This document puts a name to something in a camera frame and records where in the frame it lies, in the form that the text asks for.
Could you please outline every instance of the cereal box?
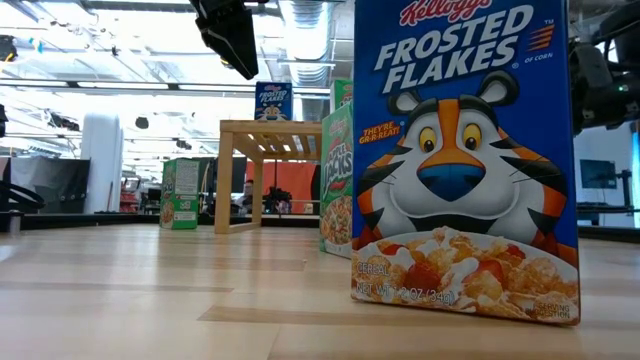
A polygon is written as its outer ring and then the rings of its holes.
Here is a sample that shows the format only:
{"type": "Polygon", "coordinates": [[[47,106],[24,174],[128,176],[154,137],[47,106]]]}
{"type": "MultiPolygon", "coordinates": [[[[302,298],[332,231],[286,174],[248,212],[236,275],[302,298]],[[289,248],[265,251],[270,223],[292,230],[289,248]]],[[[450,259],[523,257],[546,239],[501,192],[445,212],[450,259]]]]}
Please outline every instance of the cereal box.
{"type": "Polygon", "coordinates": [[[336,111],[351,102],[353,98],[353,81],[348,79],[336,79],[331,85],[330,110],[336,111]]]}
{"type": "Polygon", "coordinates": [[[291,83],[258,82],[256,84],[256,120],[292,120],[291,83]]]}
{"type": "Polygon", "coordinates": [[[577,324],[566,1],[355,12],[352,297],[577,324]]]}
{"type": "Polygon", "coordinates": [[[322,121],[320,250],[351,257],[353,133],[351,104],[322,121]]]}
{"type": "Polygon", "coordinates": [[[160,227],[198,227],[198,161],[175,159],[164,163],[160,227]]]}

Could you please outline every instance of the tiger ear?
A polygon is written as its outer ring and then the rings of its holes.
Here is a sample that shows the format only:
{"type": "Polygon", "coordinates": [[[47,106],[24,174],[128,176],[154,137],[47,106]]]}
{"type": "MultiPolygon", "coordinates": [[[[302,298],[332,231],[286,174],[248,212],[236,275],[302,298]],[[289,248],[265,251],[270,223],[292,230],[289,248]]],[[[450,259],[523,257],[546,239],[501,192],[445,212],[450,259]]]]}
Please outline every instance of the tiger ear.
{"type": "Polygon", "coordinates": [[[404,92],[389,98],[389,112],[393,115],[406,115],[413,111],[422,99],[417,91],[404,92]]]}
{"type": "Polygon", "coordinates": [[[520,86],[516,79],[506,71],[494,71],[487,75],[480,84],[476,96],[491,106],[513,104],[520,95],[520,86]]]}

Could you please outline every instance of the tiger nose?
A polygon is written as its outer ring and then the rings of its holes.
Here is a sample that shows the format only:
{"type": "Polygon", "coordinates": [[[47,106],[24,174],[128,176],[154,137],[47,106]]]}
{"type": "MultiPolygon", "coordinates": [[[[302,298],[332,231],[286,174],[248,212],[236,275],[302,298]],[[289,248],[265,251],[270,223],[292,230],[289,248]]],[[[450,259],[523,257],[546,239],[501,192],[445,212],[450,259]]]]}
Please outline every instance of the tiger nose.
{"type": "Polygon", "coordinates": [[[418,178],[436,196],[456,201],[471,192],[482,181],[483,168],[468,164],[445,164],[418,170],[418,178]]]}

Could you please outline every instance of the wooden floor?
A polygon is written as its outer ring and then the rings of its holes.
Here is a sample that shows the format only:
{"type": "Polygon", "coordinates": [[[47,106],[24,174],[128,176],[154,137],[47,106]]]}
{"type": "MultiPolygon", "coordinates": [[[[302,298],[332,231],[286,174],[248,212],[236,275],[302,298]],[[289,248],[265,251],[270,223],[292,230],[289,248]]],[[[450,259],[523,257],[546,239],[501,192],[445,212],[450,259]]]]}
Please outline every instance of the wooden floor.
{"type": "Polygon", "coordinates": [[[313,229],[0,239],[0,359],[640,359],[640,246],[583,241],[583,322],[361,304],[313,229]]]}

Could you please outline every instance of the table leg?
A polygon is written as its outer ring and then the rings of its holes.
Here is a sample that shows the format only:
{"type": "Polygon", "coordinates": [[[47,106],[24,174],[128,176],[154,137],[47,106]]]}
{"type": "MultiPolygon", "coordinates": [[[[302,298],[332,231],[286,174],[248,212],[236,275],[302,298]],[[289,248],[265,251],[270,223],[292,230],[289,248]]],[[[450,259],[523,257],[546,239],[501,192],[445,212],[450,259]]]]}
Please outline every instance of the table leg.
{"type": "Polygon", "coordinates": [[[233,170],[233,133],[220,134],[218,151],[218,184],[216,186],[216,234],[229,233],[231,218],[231,174],[233,170]]]}
{"type": "Polygon", "coordinates": [[[253,162],[253,203],[251,204],[251,222],[262,223],[262,168],[264,162],[253,162]]]}

